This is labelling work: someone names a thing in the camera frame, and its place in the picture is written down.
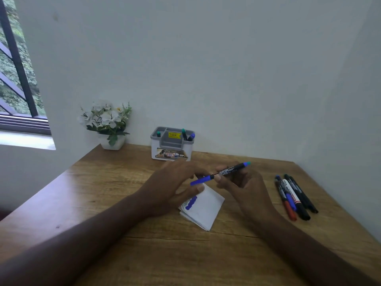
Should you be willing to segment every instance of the hand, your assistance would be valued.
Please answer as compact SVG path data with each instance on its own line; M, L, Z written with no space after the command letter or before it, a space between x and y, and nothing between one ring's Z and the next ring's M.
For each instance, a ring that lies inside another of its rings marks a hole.
M219 165L216 171L219 172L238 163L235 162L230 166ZM261 174L255 171L252 165L230 175L215 175L214 180L218 188L231 193L242 212L254 222L271 218L277 213Z
M138 199L138 205L144 207L149 216L163 215L171 209L178 208L183 202L204 190L204 185L198 184L176 194L180 185L186 179L193 178L193 175L199 178L209 173L192 161L166 161L134 194Z

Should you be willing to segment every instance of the red marker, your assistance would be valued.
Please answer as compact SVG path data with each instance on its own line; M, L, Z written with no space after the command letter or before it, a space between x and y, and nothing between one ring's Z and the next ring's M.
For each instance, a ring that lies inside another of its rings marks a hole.
M283 205L284 205L284 207L286 209L288 217L290 218L291 221L296 221L295 212L291 209L291 206L290 206L290 204L287 201L286 195L285 195L285 193L283 192L283 190L280 187L280 182L278 180L275 180L274 182L275 182L275 186L278 189L279 196L280 196L280 198L281 198L281 200L283 202Z

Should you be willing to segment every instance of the window sill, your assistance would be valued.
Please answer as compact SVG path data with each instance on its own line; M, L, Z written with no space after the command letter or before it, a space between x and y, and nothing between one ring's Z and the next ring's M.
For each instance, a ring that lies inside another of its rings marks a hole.
M53 138L47 135L0 130L0 144L55 150Z

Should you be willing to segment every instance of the black metal grille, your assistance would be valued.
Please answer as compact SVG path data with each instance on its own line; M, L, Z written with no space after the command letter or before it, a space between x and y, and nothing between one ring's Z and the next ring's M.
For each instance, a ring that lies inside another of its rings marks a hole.
M0 23L8 43L8 47L6 47L0 42L0 50L10 60L12 60L16 68L22 90L2 72L0 72L0 80L7 87L9 87L14 94L26 101L30 111L30 115L20 114L10 104L0 98L0 129L50 135L51 133L47 118L45 116L38 115L36 104L32 96L32 91L28 83L3 0L0 0Z

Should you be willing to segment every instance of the forearm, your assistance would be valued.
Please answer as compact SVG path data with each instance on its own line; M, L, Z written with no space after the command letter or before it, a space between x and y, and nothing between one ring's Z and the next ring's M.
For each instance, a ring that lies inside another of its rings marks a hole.
M81 224L0 265L0 284L70 285L123 233L145 218L128 196Z
M254 225L266 243L312 285L379 285L278 213Z

